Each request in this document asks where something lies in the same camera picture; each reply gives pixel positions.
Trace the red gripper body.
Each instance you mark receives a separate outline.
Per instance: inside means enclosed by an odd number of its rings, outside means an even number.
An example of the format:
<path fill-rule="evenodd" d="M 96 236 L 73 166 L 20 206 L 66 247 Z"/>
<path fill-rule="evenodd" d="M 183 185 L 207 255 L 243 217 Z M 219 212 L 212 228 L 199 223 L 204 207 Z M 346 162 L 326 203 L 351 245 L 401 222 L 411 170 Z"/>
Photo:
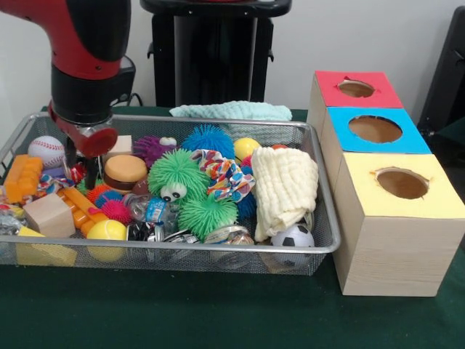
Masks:
<path fill-rule="evenodd" d="M 49 103 L 49 115 L 57 127 L 66 134 L 74 148 L 85 157 L 98 157 L 113 148 L 118 132 L 113 128 L 112 119 L 101 124 L 79 126 L 60 118 Z"/>

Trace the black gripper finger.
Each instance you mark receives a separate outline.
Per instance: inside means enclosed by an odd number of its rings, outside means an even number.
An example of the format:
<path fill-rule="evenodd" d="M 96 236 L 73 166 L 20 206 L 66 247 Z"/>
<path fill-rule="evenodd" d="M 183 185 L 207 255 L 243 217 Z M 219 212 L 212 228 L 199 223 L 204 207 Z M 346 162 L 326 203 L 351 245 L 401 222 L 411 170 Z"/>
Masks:
<path fill-rule="evenodd" d="M 97 181 L 97 177 L 99 174 L 99 167 L 98 167 L 98 158 L 87 158 L 85 161 L 85 168 L 86 168 L 86 178 L 85 178 L 85 185 L 87 190 L 92 190 L 95 187 L 95 183 Z"/>
<path fill-rule="evenodd" d="M 72 177 L 71 170 L 76 164 L 76 147 L 74 142 L 70 139 L 66 139 L 65 143 L 65 158 L 64 158 L 64 171 L 66 177 Z"/>

